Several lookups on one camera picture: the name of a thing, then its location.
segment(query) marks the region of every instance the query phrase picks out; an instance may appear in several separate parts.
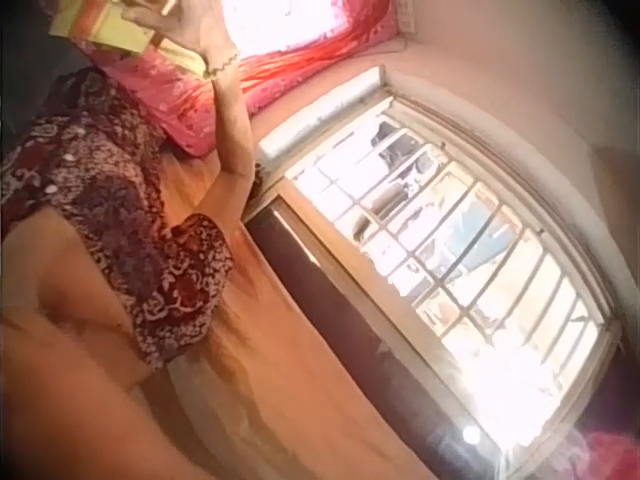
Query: sunlight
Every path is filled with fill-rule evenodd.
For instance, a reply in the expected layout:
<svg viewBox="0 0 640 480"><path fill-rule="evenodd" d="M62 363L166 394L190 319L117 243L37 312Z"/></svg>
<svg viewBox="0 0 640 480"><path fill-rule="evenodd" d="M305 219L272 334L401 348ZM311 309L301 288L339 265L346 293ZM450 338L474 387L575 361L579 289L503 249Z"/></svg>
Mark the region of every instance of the sunlight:
<svg viewBox="0 0 640 480"><path fill-rule="evenodd" d="M244 58L305 45L345 25L331 0L225 1L231 36Z"/></svg>

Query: bangle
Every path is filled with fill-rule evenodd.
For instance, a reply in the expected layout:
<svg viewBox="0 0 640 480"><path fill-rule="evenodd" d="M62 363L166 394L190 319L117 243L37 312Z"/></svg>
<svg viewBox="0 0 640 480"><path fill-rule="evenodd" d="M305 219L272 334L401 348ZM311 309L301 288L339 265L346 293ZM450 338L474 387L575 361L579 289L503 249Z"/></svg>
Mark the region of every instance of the bangle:
<svg viewBox="0 0 640 480"><path fill-rule="evenodd" d="M240 58L240 53L236 50L236 52L233 55L227 58L226 61L222 62L222 65L218 67L207 66L207 69L204 71L204 75L203 75L204 79L216 80L221 74L225 72L227 68L237 63L239 58Z"/></svg>

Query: red curtain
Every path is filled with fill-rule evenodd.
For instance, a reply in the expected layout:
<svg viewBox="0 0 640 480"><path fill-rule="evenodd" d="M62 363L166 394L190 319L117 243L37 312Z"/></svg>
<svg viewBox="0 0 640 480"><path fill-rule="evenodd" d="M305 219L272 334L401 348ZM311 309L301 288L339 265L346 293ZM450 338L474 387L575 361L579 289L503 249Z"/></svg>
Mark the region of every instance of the red curtain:
<svg viewBox="0 0 640 480"><path fill-rule="evenodd" d="M336 25L320 39L289 51L242 60L242 86L251 114L323 68L397 33L394 2L390 0L333 0L331 8L336 11ZM146 105L154 120L186 152L203 156L215 148L213 91L208 82L170 64L153 48L123 58L87 42L78 45Z"/></svg>

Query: red floral dress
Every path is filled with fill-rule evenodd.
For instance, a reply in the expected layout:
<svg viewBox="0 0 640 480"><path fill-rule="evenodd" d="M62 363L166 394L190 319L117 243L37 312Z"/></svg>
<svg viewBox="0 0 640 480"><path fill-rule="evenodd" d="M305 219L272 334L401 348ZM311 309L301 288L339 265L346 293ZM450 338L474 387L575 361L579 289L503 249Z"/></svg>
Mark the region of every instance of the red floral dress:
<svg viewBox="0 0 640 480"><path fill-rule="evenodd" d="M89 68L56 81L43 114L2 165L3 240L42 207L55 208L118 295L154 367L205 336L233 265L210 218L194 214L168 228L164 140L114 81Z"/></svg>

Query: bright light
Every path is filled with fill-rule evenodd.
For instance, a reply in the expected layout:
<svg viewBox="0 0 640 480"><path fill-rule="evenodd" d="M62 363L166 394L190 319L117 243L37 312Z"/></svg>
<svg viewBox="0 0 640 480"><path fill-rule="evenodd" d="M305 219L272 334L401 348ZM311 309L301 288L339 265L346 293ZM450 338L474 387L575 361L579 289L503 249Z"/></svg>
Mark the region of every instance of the bright light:
<svg viewBox="0 0 640 480"><path fill-rule="evenodd" d="M558 405L543 391L550 385L548 367L511 332L496 334L496 349L487 347L465 365L467 385L481 418L503 450L528 446Z"/></svg>
<svg viewBox="0 0 640 480"><path fill-rule="evenodd" d="M462 431L462 438L469 445L478 445L482 438L482 434L480 433L480 429L476 426L466 427Z"/></svg>

